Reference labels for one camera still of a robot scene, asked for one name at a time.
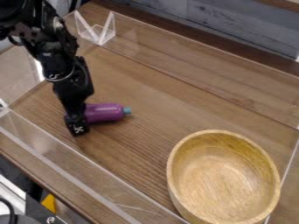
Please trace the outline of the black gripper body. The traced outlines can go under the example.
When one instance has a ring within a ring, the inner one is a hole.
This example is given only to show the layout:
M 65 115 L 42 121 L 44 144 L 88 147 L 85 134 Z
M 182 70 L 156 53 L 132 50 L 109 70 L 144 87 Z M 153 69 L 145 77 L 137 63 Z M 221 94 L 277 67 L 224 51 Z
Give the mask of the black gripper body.
M 82 57 L 64 59 L 60 56 L 45 60 L 45 80 L 69 116 L 84 114 L 85 100 L 93 95 L 89 69 Z

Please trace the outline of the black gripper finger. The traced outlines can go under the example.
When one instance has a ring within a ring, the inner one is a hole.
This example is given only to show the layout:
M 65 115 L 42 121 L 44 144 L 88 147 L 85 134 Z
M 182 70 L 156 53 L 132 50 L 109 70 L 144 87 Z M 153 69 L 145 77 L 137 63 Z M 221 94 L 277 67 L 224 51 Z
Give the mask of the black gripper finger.
M 69 133 L 74 137 L 81 136 L 89 132 L 89 124 L 84 115 L 65 115 L 64 122 Z

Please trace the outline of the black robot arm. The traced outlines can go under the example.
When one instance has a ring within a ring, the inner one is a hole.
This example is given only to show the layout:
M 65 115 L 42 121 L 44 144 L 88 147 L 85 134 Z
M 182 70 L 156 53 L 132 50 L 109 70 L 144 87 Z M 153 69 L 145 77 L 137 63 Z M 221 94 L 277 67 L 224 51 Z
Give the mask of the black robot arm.
M 64 107 L 64 122 L 76 137 L 89 132 L 85 100 L 93 95 L 89 68 L 77 55 L 78 42 L 46 0 L 0 0 L 0 41 L 25 48 L 41 63 Z

